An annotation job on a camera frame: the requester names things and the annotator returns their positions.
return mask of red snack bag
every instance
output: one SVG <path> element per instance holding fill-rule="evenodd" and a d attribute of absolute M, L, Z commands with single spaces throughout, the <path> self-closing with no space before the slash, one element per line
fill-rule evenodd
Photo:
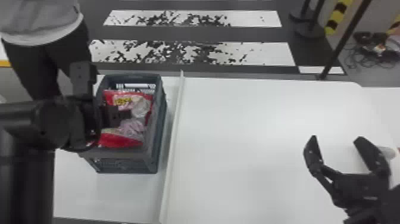
<path fill-rule="evenodd" d="M 100 147 L 126 148 L 143 145 L 148 117 L 151 113 L 151 94 L 125 90 L 104 90 L 108 105 L 130 110 L 132 118 L 123 120 L 118 128 L 106 128 L 101 132 Z"/>

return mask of black cable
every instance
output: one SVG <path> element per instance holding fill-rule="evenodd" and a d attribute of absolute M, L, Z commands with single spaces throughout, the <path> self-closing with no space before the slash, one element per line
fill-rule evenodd
<path fill-rule="evenodd" d="M 360 45 L 357 43 L 349 43 L 346 45 L 344 50 L 349 52 L 348 56 L 345 58 L 345 65 L 349 69 L 357 69 L 358 66 L 363 68 L 370 69 L 372 67 L 378 66 L 383 69 L 392 69 L 396 66 L 396 62 L 384 62 L 374 53 L 371 55 L 366 55 L 361 52 L 361 48 L 365 47 L 365 45 Z"/>

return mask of white floor marking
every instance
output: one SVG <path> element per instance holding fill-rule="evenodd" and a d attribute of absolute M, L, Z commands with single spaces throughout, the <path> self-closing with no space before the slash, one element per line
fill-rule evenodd
<path fill-rule="evenodd" d="M 94 62 L 296 66 L 289 45 L 260 42 L 166 42 L 94 40 Z"/>
<path fill-rule="evenodd" d="M 299 66 L 300 73 L 303 74 L 317 74 L 324 70 L 323 66 Z M 344 74 L 345 72 L 341 67 L 332 67 L 329 74 Z"/>
<path fill-rule="evenodd" d="M 113 10 L 105 26 L 282 27 L 277 11 Z"/>
<path fill-rule="evenodd" d="M 0 61 L 2 60 L 8 60 L 7 55 L 5 54 L 4 48 L 3 48 L 3 44 L 0 43 Z"/>

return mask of plastic crate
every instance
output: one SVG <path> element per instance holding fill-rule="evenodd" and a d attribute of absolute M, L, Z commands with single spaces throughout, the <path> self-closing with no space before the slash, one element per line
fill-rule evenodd
<path fill-rule="evenodd" d="M 148 120 L 145 140 L 140 147 L 93 148 L 80 153 L 98 173 L 156 173 L 161 151 L 167 101 L 163 82 L 157 74 L 122 74 L 105 76 L 96 93 L 96 100 L 104 102 L 104 89 L 118 89 L 124 84 L 155 84 L 152 113 Z"/>

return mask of white surface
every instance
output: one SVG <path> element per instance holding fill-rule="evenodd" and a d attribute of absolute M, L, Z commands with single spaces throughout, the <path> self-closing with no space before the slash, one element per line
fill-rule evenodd
<path fill-rule="evenodd" d="M 152 42 L 150 44 L 149 42 L 134 40 L 94 40 L 90 45 L 90 51 L 94 62 L 193 64 L 195 60 L 204 58 L 204 55 L 199 55 L 198 53 L 198 51 L 205 52 L 202 48 L 215 48 L 207 55 L 208 59 L 214 60 L 210 62 L 210 64 L 233 66 L 296 66 L 292 52 L 286 42 L 197 43 L 190 41 L 154 41 L 154 43 Z M 172 57 L 173 52 L 182 54 L 182 57 Z"/>
<path fill-rule="evenodd" d="M 317 135 L 327 165 L 366 172 L 356 137 L 395 146 L 379 120 L 354 83 L 186 79 L 161 222 L 342 223 L 303 147 Z M 392 185 L 400 183 L 396 154 Z"/>
<path fill-rule="evenodd" d="M 178 77 L 163 77 L 169 122 L 165 153 L 178 92 Z M 156 175 L 97 174 L 77 154 L 58 150 L 55 163 L 54 216 L 116 222 L 157 223 L 165 178 L 164 160 Z"/>
<path fill-rule="evenodd" d="M 0 61 L 1 60 L 8 60 L 8 57 L 5 54 L 3 44 L 0 42 Z"/>
<path fill-rule="evenodd" d="M 299 66 L 300 73 L 303 74 L 318 74 L 324 70 L 323 66 Z M 332 67 L 329 74 L 344 74 L 345 72 L 341 67 Z"/>
<path fill-rule="evenodd" d="M 0 95 L 0 104 L 5 104 L 7 101 L 5 100 L 5 98 Z"/>
<path fill-rule="evenodd" d="M 400 88 L 364 88 L 384 125 L 400 147 Z"/>
<path fill-rule="evenodd" d="M 175 146 L 177 144 L 176 139 L 177 139 L 177 134 L 178 134 L 178 131 L 179 131 L 178 130 L 178 128 L 179 128 L 179 120 L 180 120 L 179 117 L 180 117 L 180 114 L 182 112 L 182 99 L 183 99 L 183 96 L 184 96 L 183 94 L 185 92 L 185 80 L 186 80 L 186 78 L 184 77 L 183 71 L 181 71 L 180 80 L 179 80 L 179 91 L 178 91 L 178 96 L 177 96 L 177 99 L 176 99 L 177 104 L 176 104 L 176 107 L 175 107 L 176 108 L 176 112 L 175 112 L 175 115 L 174 115 L 173 128 L 172 128 L 172 132 L 171 132 L 170 149 L 175 148 Z M 169 158 L 170 157 L 171 158 L 174 157 L 174 150 L 170 150 L 169 151 L 169 156 L 168 157 Z M 166 180 L 172 178 L 172 176 L 173 176 L 172 170 L 173 170 L 173 165 L 172 164 L 170 164 L 170 165 L 167 164 L 166 176 L 165 176 Z M 162 205 L 168 203 L 169 195 L 168 194 L 164 195 L 164 194 L 165 194 L 165 192 L 168 193 L 168 191 L 166 191 L 165 189 L 169 189 L 170 183 L 171 182 L 169 182 L 169 181 L 164 183 L 163 197 L 162 197 L 162 202 L 161 202 Z M 165 209 L 160 208 L 160 220 L 164 219 L 164 217 L 166 215 L 165 211 L 166 211 Z"/>
<path fill-rule="evenodd" d="M 185 21 L 191 16 L 197 16 L 193 23 Z M 105 26 L 204 26 L 198 17 L 209 17 L 208 22 L 216 22 L 232 27 L 282 27 L 277 11 L 243 11 L 243 10 L 112 10 Z M 155 24 L 148 25 L 149 19 Z"/>

